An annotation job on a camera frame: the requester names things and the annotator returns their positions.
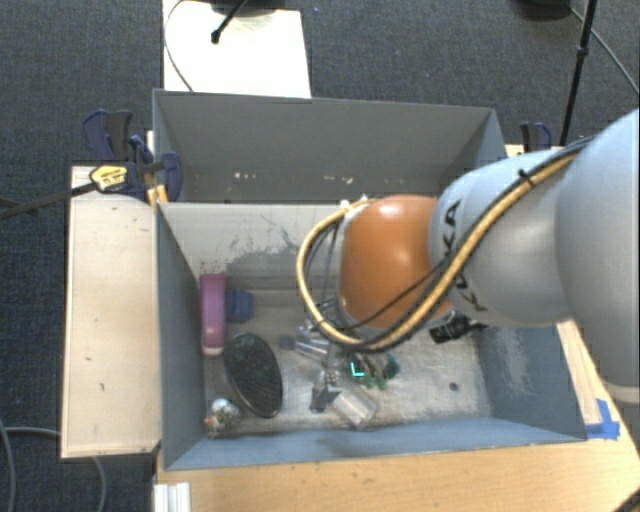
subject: black stand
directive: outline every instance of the black stand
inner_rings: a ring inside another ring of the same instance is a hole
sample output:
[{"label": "black stand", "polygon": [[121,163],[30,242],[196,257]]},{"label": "black stand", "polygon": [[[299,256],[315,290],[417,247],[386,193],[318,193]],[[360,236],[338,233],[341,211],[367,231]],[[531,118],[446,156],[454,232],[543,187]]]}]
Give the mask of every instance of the black stand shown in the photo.
[{"label": "black stand", "polygon": [[238,0],[238,3],[233,7],[233,9],[231,9],[231,12],[223,20],[220,26],[217,29],[215,29],[213,32],[211,32],[211,42],[213,44],[218,44],[220,42],[220,36],[222,35],[222,31],[226,28],[226,26],[229,24],[231,19],[236,14],[238,14],[238,11],[242,9],[248,1],[249,0]]},{"label": "black stand", "polygon": [[578,44],[578,53],[576,55],[576,68],[573,72],[573,81],[571,82],[571,90],[569,91],[569,100],[567,101],[567,110],[564,114],[564,123],[562,124],[562,134],[560,135],[560,145],[566,146],[567,136],[569,135],[569,125],[573,116],[573,107],[578,94],[578,86],[580,85],[580,75],[582,74],[582,65],[584,59],[589,55],[589,37],[591,36],[591,25],[596,13],[597,0],[588,0],[587,8],[582,22],[582,35]]}]

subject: yellow cable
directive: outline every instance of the yellow cable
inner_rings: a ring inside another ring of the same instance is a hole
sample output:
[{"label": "yellow cable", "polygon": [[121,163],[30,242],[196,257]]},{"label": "yellow cable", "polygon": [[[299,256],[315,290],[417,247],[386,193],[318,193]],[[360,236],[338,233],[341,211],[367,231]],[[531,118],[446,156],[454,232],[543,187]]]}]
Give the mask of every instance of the yellow cable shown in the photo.
[{"label": "yellow cable", "polygon": [[[473,231],[469,234],[466,242],[460,247],[460,250],[455,255],[447,269],[444,271],[432,292],[427,297],[425,297],[425,299],[420,303],[415,311],[402,324],[400,324],[396,329],[394,329],[392,332],[387,334],[384,338],[380,339],[376,343],[367,345],[367,348],[372,350],[380,350],[390,347],[398,338],[404,336],[411,329],[413,329],[444,295],[444,293],[447,291],[447,289],[455,279],[455,276],[471,256],[471,253],[480,244],[480,241],[482,240],[484,235],[487,233],[487,231],[489,231],[491,226],[495,224],[497,220],[504,214],[504,212],[506,212],[511,206],[519,201],[525,194],[531,191],[535,185],[541,184],[553,174],[563,169],[575,157],[576,154],[567,155],[557,162],[554,162],[543,168],[534,176],[531,176],[530,181],[523,180],[520,185],[518,185],[514,190],[503,197],[493,208],[491,208],[491,210],[489,210],[489,212],[487,212],[487,214],[485,214],[480,222],[478,222],[478,224],[473,228]],[[311,245],[313,244],[313,241],[318,236],[318,234],[322,232],[322,230],[324,230],[330,224],[344,217],[349,211],[352,211],[362,204],[367,204],[370,202],[371,201],[364,200],[353,203],[349,207],[336,212],[335,214],[318,223],[302,242],[300,251],[298,252],[298,258],[296,260],[296,279],[298,281],[298,287],[300,289],[302,300],[304,301],[309,313],[318,324],[320,330],[324,331],[325,334],[331,336],[332,338],[339,340],[347,345],[362,345],[362,340],[360,338],[348,336],[326,322],[326,319],[316,307],[313,298],[311,297],[311,293],[307,288],[304,278],[304,261]]]}]

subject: gray box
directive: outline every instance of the gray box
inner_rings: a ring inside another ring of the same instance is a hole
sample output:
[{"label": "gray box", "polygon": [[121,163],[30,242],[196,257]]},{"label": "gray box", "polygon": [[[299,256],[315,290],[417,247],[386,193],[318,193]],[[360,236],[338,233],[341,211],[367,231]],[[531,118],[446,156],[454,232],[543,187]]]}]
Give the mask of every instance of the gray box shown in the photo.
[{"label": "gray box", "polygon": [[[294,260],[308,230],[339,199],[437,195],[501,158],[492,110],[155,91],[154,133],[156,151],[178,151],[185,171],[181,200],[159,205],[156,222],[165,469],[586,439],[555,328],[489,329],[440,346],[416,335],[394,350],[400,375],[370,392],[380,410],[367,432],[308,411],[320,367],[277,347],[305,318]],[[203,424],[209,404],[234,396],[221,361],[200,352],[206,272],[254,293],[254,318],[228,334],[271,343],[285,386],[275,418],[244,411],[238,434],[215,440]]]}]

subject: wooden board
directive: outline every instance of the wooden board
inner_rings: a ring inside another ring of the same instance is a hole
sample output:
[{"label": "wooden board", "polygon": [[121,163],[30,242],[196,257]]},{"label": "wooden board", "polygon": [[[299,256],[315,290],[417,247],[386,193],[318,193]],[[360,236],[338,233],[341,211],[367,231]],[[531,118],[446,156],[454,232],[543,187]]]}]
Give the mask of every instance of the wooden board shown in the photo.
[{"label": "wooden board", "polygon": [[[74,169],[74,186],[86,171]],[[71,202],[62,457],[151,452],[160,440],[152,218],[124,196]]]}]

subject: black oval object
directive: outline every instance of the black oval object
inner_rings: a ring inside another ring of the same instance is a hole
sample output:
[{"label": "black oval object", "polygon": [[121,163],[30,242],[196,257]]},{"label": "black oval object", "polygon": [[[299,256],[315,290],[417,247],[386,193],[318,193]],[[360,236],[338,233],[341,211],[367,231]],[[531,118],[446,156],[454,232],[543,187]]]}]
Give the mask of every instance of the black oval object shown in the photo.
[{"label": "black oval object", "polygon": [[242,333],[225,343],[224,369],[242,402],[256,415],[272,418],[282,406],[282,374],[268,343]]}]

